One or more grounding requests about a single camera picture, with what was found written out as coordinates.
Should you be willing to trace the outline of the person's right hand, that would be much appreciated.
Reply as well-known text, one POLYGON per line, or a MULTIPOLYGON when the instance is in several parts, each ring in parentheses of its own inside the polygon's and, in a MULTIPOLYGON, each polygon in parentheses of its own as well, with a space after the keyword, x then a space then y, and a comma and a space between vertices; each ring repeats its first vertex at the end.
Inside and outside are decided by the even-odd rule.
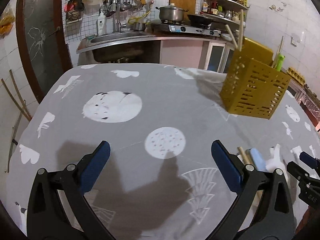
POLYGON ((308 206, 308 209, 303 215, 303 218, 301 219, 300 223, 298 224, 295 234, 299 233, 300 230, 302 230, 310 220, 315 217, 315 215, 319 215, 319 209, 314 209, 311 206, 308 206))

